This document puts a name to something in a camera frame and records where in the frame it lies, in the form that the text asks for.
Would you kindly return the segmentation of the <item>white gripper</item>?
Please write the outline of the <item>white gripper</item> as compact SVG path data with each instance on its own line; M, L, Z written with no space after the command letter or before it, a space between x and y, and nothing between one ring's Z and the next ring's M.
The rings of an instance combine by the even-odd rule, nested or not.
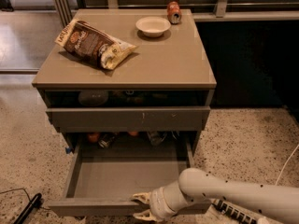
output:
M132 201L140 201L143 204L149 204L149 209L134 213L133 217L138 220L143 221L158 221L158 220L168 220L170 217L176 214L165 201L164 189L155 189L152 193L150 192L140 192L135 193L131 197Z

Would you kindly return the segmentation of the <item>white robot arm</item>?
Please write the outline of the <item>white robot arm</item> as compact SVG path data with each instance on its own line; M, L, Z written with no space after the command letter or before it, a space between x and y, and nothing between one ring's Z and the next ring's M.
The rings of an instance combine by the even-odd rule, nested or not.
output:
M136 193L149 209L135 213L137 219L164 221L178 211L206 200L234 203L282 222L299 224L299 188L227 181L197 168L184 170L178 180L150 192Z

